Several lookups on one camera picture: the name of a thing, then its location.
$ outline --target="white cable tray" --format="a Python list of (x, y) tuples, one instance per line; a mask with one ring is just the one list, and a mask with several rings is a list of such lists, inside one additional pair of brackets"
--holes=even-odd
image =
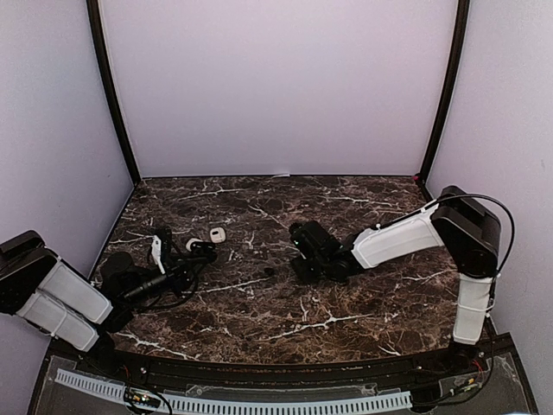
[[(58, 369), (55, 381), (97, 398), (124, 405), (125, 386), (122, 382), (99, 380), (64, 369)], [(163, 393), (162, 395), (171, 404), (174, 414), (186, 415), (366, 415), (412, 407), (410, 392), (356, 399), (289, 403), (234, 402), (230, 400), (189, 398), (169, 393)], [(157, 412), (168, 413), (168, 408), (162, 403)]]

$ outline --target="cable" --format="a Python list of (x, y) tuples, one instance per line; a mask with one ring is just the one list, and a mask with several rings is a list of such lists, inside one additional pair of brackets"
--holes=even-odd
[[(92, 366), (94, 369), (98, 370), (101, 374), (103, 374), (106, 378), (108, 379), (113, 379), (113, 376), (107, 374), (106, 372), (104, 372), (102, 369), (100, 369), (98, 366), (96, 366), (94, 363), (92, 363), (90, 360), (88, 359), (85, 359), (84, 357), (82, 356), (79, 356), (79, 358), (81, 360), (83, 360), (84, 362), (86, 362), (86, 364)], [(129, 369), (127, 368), (127, 366), (123, 365), (123, 369), (126, 373), (126, 376), (127, 376), (127, 381), (125, 382), (125, 390), (129, 388), (129, 386), (134, 386), (134, 387), (138, 387), (140, 389), (145, 389), (146, 391), (154, 394), (157, 398), (161, 399), (163, 401), (163, 403), (167, 406), (167, 410), (168, 410), (168, 415), (173, 415), (173, 406), (171, 406), (170, 402), (167, 400), (167, 398), (165, 398), (163, 395), (161, 395), (159, 392), (153, 390), (152, 388), (148, 387), (148, 386), (145, 386), (145, 385), (139, 385), (135, 382), (132, 382), (130, 380), (130, 372), (129, 372)]]
[(156, 306), (153, 306), (153, 307), (148, 307), (147, 310), (170, 310), (170, 309), (173, 309), (174, 307), (178, 307), (180, 305), (183, 305), (188, 300), (190, 300), (190, 298), (192, 298), (194, 293), (198, 290), (199, 282), (200, 282), (200, 279), (198, 278), (198, 274), (195, 273), (194, 274), (194, 284), (192, 286), (192, 290), (182, 300), (177, 301), (175, 303), (171, 303), (171, 304), (156, 305)]
[(179, 246), (177, 244), (171, 244), (171, 247), (173, 249), (175, 249), (176, 253), (180, 256), (180, 257), (183, 257), (184, 254), (182, 253), (181, 251), (181, 248), (179, 248)]
[(482, 366), (479, 364), (479, 362), (474, 360), (473, 365), (475, 365), (478, 368), (478, 377), (481, 379), (484, 379), (484, 369), (482, 369)]
[(485, 201), (490, 201), (492, 203), (495, 203), (500, 208), (502, 208), (505, 211), (505, 213), (507, 214), (507, 216), (509, 217), (509, 221), (511, 222), (511, 240), (509, 241), (509, 246), (507, 247), (507, 250), (505, 251), (505, 256), (503, 257), (503, 260), (499, 264), (498, 273), (500, 273), (501, 270), (503, 270), (503, 267), (505, 266), (505, 263), (507, 262), (507, 259), (511, 255), (512, 246), (513, 246), (514, 240), (515, 240), (515, 220), (512, 217), (511, 211), (509, 210), (509, 208), (507, 206), (505, 206), (502, 202), (498, 201), (497, 199), (494, 199), (491, 196), (479, 195), (479, 194), (451, 195), (451, 196), (439, 197), (439, 198), (435, 199), (434, 201), (431, 201), (430, 203), (425, 205), (423, 208), (426, 208), (426, 209), (432, 208), (433, 206), (437, 205), (438, 203), (442, 203), (444, 201), (452, 201), (452, 200), (455, 200), (455, 199), (483, 199)]
[(476, 392), (473, 393), (472, 395), (470, 395), (469, 397), (463, 399), (463, 400), (456, 400), (454, 402), (443, 402), (444, 400), (447, 400), (449, 398), (453, 398), (454, 396), (457, 396), (459, 393), (467, 393), (467, 392), (469, 392), (469, 390), (471, 390), (471, 389), (467, 389), (468, 387), (472, 387), (470, 384), (469, 385), (462, 385), (462, 386), (458, 386), (454, 389), (451, 389), (449, 391), (449, 394), (443, 395), (438, 399), (434, 399), (434, 400), (431, 400), (429, 402), (415, 402), (414, 401), (413, 406), (419, 406), (420, 407), (420, 406), (453, 406), (453, 405), (460, 405), (460, 404), (464, 404), (464, 403), (468, 402), (469, 400), (474, 399), (484, 389), (484, 387), (487, 385), (487, 383), (492, 378), (493, 362), (495, 360), (494, 359), (495, 358), (495, 350), (494, 350), (494, 347), (493, 347), (493, 333), (488, 327), (489, 324), (491, 324), (491, 323), (488, 321), (487, 325), (485, 325), (485, 329), (486, 329), (488, 337), (490, 338), (490, 357), (491, 357), (492, 361), (490, 362), (490, 370), (488, 372), (487, 377), (479, 385)]
[(157, 303), (159, 303), (159, 301), (162, 299), (162, 294), (160, 294), (159, 296), (156, 297), (156, 299), (154, 301), (152, 301), (150, 304), (148, 305), (145, 305), (144, 307), (142, 307), (141, 309), (137, 309), (137, 312), (138, 313), (143, 313), (144, 311), (146, 310), (149, 310), (150, 307), (153, 307), (154, 305), (156, 305)]

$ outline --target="wire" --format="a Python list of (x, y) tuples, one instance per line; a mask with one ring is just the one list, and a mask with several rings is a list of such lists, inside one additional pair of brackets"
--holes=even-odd
[(171, 244), (171, 247), (172, 247), (173, 249), (175, 249), (176, 253), (177, 253), (180, 257), (182, 257), (182, 256), (184, 255), (184, 254), (182, 253), (182, 251), (181, 251), (181, 248), (179, 248), (179, 246), (178, 246), (177, 244)]
[[(109, 375), (108, 373), (104, 372), (102, 369), (100, 369), (98, 366), (96, 366), (94, 363), (92, 363), (89, 359), (85, 359), (83, 358), (82, 356), (79, 356), (79, 358), (83, 361), (86, 362), (86, 364), (92, 366), (94, 369), (98, 370), (101, 374), (103, 374), (106, 378), (108, 379), (113, 379), (113, 376)], [(171, 406), (170, 402), (167, 400), (167, 398), (165, 398), (163, 395), (161, 395), (159, 392), (153, 390), (152, 388), (148, 387), (148, 386), (145, 386), (145, 385), (140, 385), (140, 384), (137, 384), (135, 382), (132, 382), (130, 380), (130, 372), (129, 372), (129, 368), (127, 368), (127, 366), (123, 365), (123, 369), (125, 371), (125, 374), (127, 376), (127, 381), (125, 382), (125, 389), (128, 389), (129, 386), (134, 386), (134, 387), (138, 387), (140, 389), (145, 389), (146, 391), (154, 394), (157, 398), (161, 399), (163, 401), (163, 403), (167, 406), (167, 410), (168, 410), (168, 415), (173, 415), (173, 406)]]
[(199, 282), (200, 282), (200, 279), (198, 278), (198, 275), (195, 274), (194, 275), (194, 284), (192, 286), (192, 290), (182, 300), (177, 301), (175, 303), (171, 303), (171, 304), (156, 305), (156, 306), (153, 306), (153, 307), (148, 307), (147, 310), (170, 310), (170, 309), (173, 309), (174, 307), (178, 307), (179, 305), (183, 305), (184, 303), (189, 301), (190, 298), (192, 298), (192, 296), (198, 290)]
[(152, 247), (148, 248), (146, 252), (146, 264), (150, 265), (152, 263)]
[(490, 381), (490, 379), (492, 378), (492, 374), (493, 374), (493, 362), (494, 362), (494, 357), (495, 357), (495, 350), (494, 350), (494, 347), (493, 347), (493, 333), (492, 331), (489, 329), (488, 325), (485, 326), (485, 329), (486, 329), (486, 332), (488, 334), (488, 337), (490, 338), (490, 357), (491, 357), (491, 362), (490, 362), (490, 370), (488, 371), (488, 375), (487, 377), (484, 379), (484, 381), (479, 385), (478, 389), (476, 390), (475, 393), (473, 393), (472, 395), (470, 395), (469, 397), (463, 399), (463, 400), (456, 400), (454, 402), (444, 402), (444, 400), (447, 400), (449, 398), (452, 398), (456, 395), (458, 395), (459, 393), (467, 393), (469, 392), (469, 390), (471, 389), (467, 389), (467, 387), (470, 387), (470, 385), (462, 385), (462, 386), (458, 386), (457, 388), (455, 389), (452, 389), (451, 391), (449, 391), (448, 394), (446, 395), (443, 395), (441, 396), (440, 398), (438, 399), (434, 399), (434, 400), (431, 400), (429, 402), (413, 402), (413, 406), (453, 406), (453, 405), (460, 405), (460, 404), (464, 404), (466, 402), (468, 402), (469, 400), (472, 400), (474, 399), (483, 389), (484, 387), (487, 385), (487, 383)]
[(477, 360), (474, 360), (473, 365), (478, 368), (478, 377), (484, 379), (484, 369), (482, 369), (482, 366), (479, 364), (479, 362), (477, 362)]
[(431, 201), (430, 203), (426, 204), (423, 208), (425, 208), (425, 209), (432, 208), (433, 206), (437, 205), (438, 203), (442, 203), (444, 201), (452, 201), (452, 200), (456, 200), (456, 199), (483, 199), (485, 201), (490, 201), (490, 202), (496, 204), (497, 206), (499, 206), (500, 208), (502, 208), (505, 211), (505, 213), (507, 214), (507, 216), (509, 217), (509, 221), (511, 222), (511, 240), (509, 241), (509, 246), (507, 247), (507, 250), (505, 251), (505, 256), (503, 257), (503, 260), (499, 264), (498, 273), (500, 273), (501, 270), (503, 270), (503, 267), (505, 266), (505, 263), (507, 262), (507, 259), (511, 255), (512, 246), (513, 246), (514, 240), (515, 240), (515, 220), (512, 217), (511, 211), (509, 210), (509, 208), (507, 206), (505, 206), (502, 202), (498, 201), (497, 199), (494, 199), (491, 196), (479, 195), (479, 194), (451, 195), (451, 196), (439, 197), (439, 198), (435, 199), (434, 201)]
[(138, 309), (135, 309), (135, 311), (137, 313), (143, 313), (144, 311), (148, 311), (148, 310), (151, 310), (151, 307), (153, 307), (154, 305), (156, 305), (157, 303), (159, 303), (159, 301), (162, 299), (162, 294), (160, 294), (159, 296), (156, 297), (156, 299), (154, 301), (152, 301), (150, 304), (148, 305), (144, 305), (143, 307), (141, 308), (138, 308)]
[[(124, 390), (125, 390), (125, 393), (127, 393), (128, 395), (131, 395), (131, 391), (130, 391), (130, 383), (131, 383), (130, 382), (130, 371), (129, 371), (129, 368), (127, 368), (126, 365), (123, 365), (123, 369), (125, 371), (125, 374), (127, 375), (127, 382), (125, 384), (125, 389)], [(141, 408), (139, 408), (138, 406), (135, 405), (135, 403), (133, 402), (132, 399), (129, 399), (128, 401), (124, 399), (124, 402), (126, 404), (129, 404), (130, 407), (132, 408), (131, 410), (129, 410), (129, 412), (132, 412), (136, 415), (150, 415), (151, 413), (154, 413), (154, 412), (157, 411), (157, 409), (159, 409), (159, 406), (153, 411), (141, 409)]]

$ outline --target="black metal frame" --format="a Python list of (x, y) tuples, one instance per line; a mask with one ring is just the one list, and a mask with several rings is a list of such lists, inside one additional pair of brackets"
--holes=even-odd
[(110, 108), (111, 120), (115, 127), (115, 132), (118, 136), (119, 145), (123, 152), (124, 161), (129, 170), (130, 178), (135, 186), (142, 180), (138, 171), (137, 161), (130, 147), (129, 136), (124, 127), (123, 115), (119, 107), (118, 96), (115, 91), (115, 84), (111, 76), (110, 62), (108, 59), (107, 48), (105, 46), (104, 30), (102, 30), (102, 18), (100, 15), (98, 0), (86, 0), (88, 8), (88, 19), (90, 22), (90, 30), (92, 32), (92, 41), (94, 42), (94, 50), (96, 51), (96, 59), (102, 83), (104, 84), (105, 99)]
[(438, 110), (435, 115), (434, 126), (430, 133), (429, 144), (424, 154), (423, 165), (419, 173), (415, 175), (415, 180), (427, 199), (431, 199), (431, 196), (426, 189), (426, 181), (432, 170), (432, 164), (434, 163), (440, 139), (442, 138), (443, 127), (448, 117), (449, 105), (451, 104), (455, 80), (457, 79), (457, 72), (459, 71), (459, 63), (461, 62), (461, 52), (465, 40), (465, 32), (467, 30), (469, 6), (470, 0), (459, 0), (457, 4), (457, 17), (455, 18), (451, 50), (449, 51), (448, 69), (446, 71), (445, 80), (443, 81), (442, 96), (440, 97), (440, 103), (438, 104)]
[[(479, 358), (484, 365), (491, 357), (491, 345), (483, 340)], [(509, 333), (494, 336), (494, 355), (510, 353), (524, 389), (524, 396), (532, 413), (537, 413), (537, 404), (526, 377), (522, 361)], [(186, 390), (189, 385), (228, 386), (237, 388), (320, 388), (377, 383), (380, 390), (399, 387), (404, 391), (421, 391), (437, 386), (435, 376), (418, 373), (417, 367), (431, 366), (443, 358), (447, 349), (420, 354), (315, 365), (246, 365), (210, 363), (167, 359), (144, 354), (117, 351), (118, 358), (127, 366), (134, 382), (162, 393), (165, 389)], [(79, 353), (63, 341), (53, 341), (42, 361), (38, 380), (35, 383), (28, 415), (35, 413), (48, 364), (52, 356), (77, 361), (77, 370), (106, 376), (99, 369), (79, 359)], [(115, 379), (125, 381), (121, 372)]]

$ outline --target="black corner post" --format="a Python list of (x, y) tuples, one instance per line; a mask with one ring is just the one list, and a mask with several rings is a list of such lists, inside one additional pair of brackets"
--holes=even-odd
[(459, 62), (461, 61), (461, 51), (463, 49), (463, 41), (465, 40), (465, 31), (467, 29), (468, 8), (470, 0), (459, 0), (457, 4), (457, 17), (455, 18), (455, 28), (453, 40), (451, 42), (451, 50), (449, 51), (448, 69), (446, 71), (445, 80), (443, 81), (442, 96), (440, 104), (435, 115), (434, 126), (430, 134), (429, 145), (424, 155), (423, 165), (419, 173), (415, 175), (416, 184), (421, 188), (425, 198), (431, 198), (429, 191), (426, 189), (426, 181), (429, 178), (432, 163), (435, 159), (435, 154), (438, 151), (440, 138), (442, 137), (443, 127), (446, 124), (448, 116), (449, 104), (453, 96), (455, 79), (459, 70)]
[(102, 77), (102, 83), (104, 84), (105, 98), (110, 108), (111, 119), (118, 136), (125, 163), (127, 164), (127, 170), (129, 170), (130, 178), (136, 186), (141, 181), (140, 172), (138, 171), (137, 161), (132, 154), (127, 130), (124, 128), (123, 116), (121, 108), (119, 108), (118, 96), (115, 92), (115, 84), (111, 77), (110, 62), (105, 47), (104, 30), (102, 30), (98, 0), (86, 0), (86, 7), (88, 8), (88, 20), (90, 21), (90, 30), (92, 32), (98, 68)]

